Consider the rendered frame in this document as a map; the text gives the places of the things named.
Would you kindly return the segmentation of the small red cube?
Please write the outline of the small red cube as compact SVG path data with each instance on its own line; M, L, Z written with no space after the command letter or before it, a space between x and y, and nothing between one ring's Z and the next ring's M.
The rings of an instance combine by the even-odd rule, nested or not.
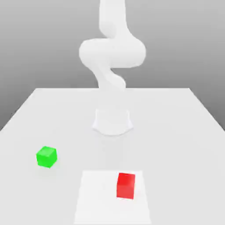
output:
M116 185L116 196L134 199L135 174L119 173Z

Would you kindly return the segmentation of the small green cube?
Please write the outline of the small green cube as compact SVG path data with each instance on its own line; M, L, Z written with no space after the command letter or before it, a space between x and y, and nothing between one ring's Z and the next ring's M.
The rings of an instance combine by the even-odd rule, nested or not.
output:
M37 164L42 167L51 168L57 161L57 151L55 148L44 146L36 153Z

